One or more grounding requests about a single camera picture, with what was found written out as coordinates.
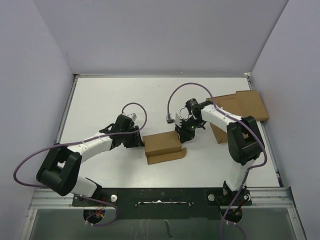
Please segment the brown cardboard box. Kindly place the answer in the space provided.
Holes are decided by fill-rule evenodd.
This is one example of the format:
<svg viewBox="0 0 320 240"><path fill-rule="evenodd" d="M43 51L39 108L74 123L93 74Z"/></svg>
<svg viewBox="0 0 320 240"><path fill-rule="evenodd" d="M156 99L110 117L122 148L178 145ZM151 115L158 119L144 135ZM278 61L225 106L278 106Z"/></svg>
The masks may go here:
<svg viewBox="0 0 320 240"><path fill-rule="evenodd" d="M146 135L142 140L148 165L182 159L187 154L176 131Z"/></svg>

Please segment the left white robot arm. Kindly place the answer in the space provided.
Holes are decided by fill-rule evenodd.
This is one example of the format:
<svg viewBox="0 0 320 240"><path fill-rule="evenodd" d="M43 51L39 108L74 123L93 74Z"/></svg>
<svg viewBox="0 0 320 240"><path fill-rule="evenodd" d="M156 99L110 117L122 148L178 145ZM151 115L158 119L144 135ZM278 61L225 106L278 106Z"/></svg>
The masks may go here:
<svg viewBox="0 0 320 240"><path fill-rule="evenodd" d="M91 206L102 199L101 186L93 180L79 176L81 164L90 158L123 145L125 148L143 147L137 115L120 114L115 123L101 129L93 140L85 139L72 146L55 146L46 155L36 180L60 196L69 193L82 195Z"/></svg>

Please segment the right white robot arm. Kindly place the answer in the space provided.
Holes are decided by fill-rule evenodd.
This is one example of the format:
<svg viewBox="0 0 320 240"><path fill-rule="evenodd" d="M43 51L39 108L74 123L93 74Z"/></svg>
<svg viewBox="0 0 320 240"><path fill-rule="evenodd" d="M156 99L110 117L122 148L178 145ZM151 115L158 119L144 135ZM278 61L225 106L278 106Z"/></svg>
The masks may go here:
<svg viewBox="0 0 320 240"><path fill-rule="evenodd" d="M246 185L254 161L265 153L265 145L254 117L234 115L213 104L210 100L199 103L192 98L185 103L188 117L175 115L175 131L180 142L191 141L195 130L210 123L227 135L228 152L233 160L229 176L225 180L223 200L232 205L241 197L239 190Z"/></svg>

